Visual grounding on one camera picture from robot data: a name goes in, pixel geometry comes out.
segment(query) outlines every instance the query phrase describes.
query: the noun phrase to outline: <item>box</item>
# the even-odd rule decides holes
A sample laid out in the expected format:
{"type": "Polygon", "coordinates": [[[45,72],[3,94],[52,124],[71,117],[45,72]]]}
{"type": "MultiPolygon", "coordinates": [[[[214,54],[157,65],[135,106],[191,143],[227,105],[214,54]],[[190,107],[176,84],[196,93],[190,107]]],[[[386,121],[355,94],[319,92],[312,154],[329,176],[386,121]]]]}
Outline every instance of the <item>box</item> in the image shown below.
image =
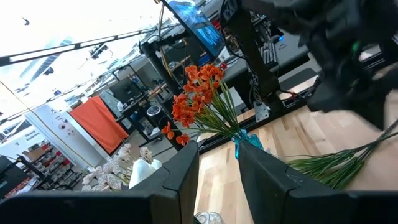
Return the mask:
{"type": "Polygon", "coordinates": [[[22,153],[23,153],[23,155],[27,156],[30,159],[30,161],[34,161],[35,159],[37,159],[41,155],[43,155],[45,153],[45,150],[43,150],[42,148],[37,148],[30,152],[24,151],[22,153]]]}

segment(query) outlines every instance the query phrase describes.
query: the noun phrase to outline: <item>blue screen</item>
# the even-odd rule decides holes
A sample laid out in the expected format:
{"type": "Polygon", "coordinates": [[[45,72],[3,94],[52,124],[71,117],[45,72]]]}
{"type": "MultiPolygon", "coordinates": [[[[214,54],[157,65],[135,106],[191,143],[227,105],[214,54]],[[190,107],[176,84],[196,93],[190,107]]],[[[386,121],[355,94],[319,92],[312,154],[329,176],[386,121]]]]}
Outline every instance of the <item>blue screen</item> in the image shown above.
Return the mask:
{"type": "Polygon", "coordinates": [[[224,47],[221,34],[215,29],[204,13],[199,10],[193,1],[166,0],[173,11],[189,27],[212,56],[224,47]]]}

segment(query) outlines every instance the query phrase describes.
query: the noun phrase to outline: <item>shelving rack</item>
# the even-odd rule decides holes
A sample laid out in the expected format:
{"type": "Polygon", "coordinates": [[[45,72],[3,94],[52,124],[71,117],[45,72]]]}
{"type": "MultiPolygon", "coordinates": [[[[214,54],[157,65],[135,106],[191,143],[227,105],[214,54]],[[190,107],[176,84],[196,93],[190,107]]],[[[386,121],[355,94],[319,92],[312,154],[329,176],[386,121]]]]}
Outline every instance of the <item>shelving rack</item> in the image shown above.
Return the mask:
{"type": "MultiPolygon", "coordinates": [[[[38,158],[29,162],[24,156],[19,156],[17,161],[12,163],[12,166],[19,162],[22,163],[21,170],[30,178],[38,180],[30,190],[72,190],[83,178],[83,174],[77,172],[74,168],[75,166],[49,142],[42,142],[35,149],[38,147],[45,151],[38,158]]],[[[29,179],[23,181],[14,190],[10,191],[8,195],[16,194],[19,189],[23,188],[21,187],[22,185],[27,185],[26,182],[28,181],[29,179]]]]}

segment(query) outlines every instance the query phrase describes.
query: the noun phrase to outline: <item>wooden tabletop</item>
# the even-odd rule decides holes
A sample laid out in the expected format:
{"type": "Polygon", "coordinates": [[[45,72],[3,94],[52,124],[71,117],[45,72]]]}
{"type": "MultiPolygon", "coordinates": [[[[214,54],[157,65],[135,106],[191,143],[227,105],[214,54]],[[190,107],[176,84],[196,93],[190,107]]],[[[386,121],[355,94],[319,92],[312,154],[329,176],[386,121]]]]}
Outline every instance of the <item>wooden tabletop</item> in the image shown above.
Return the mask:
{"type": "MultiPolygon", "coordinates": [[[[387,99],[391,124],[398,118],[398,93],[387,99]]],[[[254,114],[250,110],[239,119],[254,114]]],[[[374,141],[381,132],[348,111],[311,113],[300,108],[250,132],[259,136],[264,149],[283,161],[301,154],[321,155],[362,146],[374,141]]],[[[398,190],[398,137],[384,141],[368,159],[348,189],[398,190]]],[[[219,212],[226,223],[252,223],[241,184],[234,144],[228,142],[200,156],[195,213],[219,212]]]]}
{"type": "Polygon", "coordinates": [[[187,61],[190,58],[191,58],[191,55],[187,56],[185,59],[181,60],[181,62],[176,64],[176,66],[174,66],[172,69],[170,69],[170,71],[174,72],[174,70],[176,70],[179,66],[181,66],[183,63],[185,63],[185,61],[187,61]]]}

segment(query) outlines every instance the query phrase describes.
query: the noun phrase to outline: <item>blue glass vase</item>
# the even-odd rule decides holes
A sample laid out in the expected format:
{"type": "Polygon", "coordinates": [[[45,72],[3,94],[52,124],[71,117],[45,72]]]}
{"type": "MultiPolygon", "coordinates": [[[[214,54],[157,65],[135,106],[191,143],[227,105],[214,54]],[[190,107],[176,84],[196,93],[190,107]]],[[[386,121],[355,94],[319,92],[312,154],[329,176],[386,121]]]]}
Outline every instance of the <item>blue glass vase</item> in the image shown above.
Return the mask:
{"type": "Polygon", "coordinates": [[[247,141],[250,142],[253,146],[258,147],[261,150],[264,150],[262,147],[262,144],[260,142],[260,139],[256,134],[248,135],[248,132],[245,129],[240,130],[240,132],[236,133],[239,138],[232,137],[231,140],[235,142],[235,158],[239,158],[239,143],[241,141],[247,141]]]}

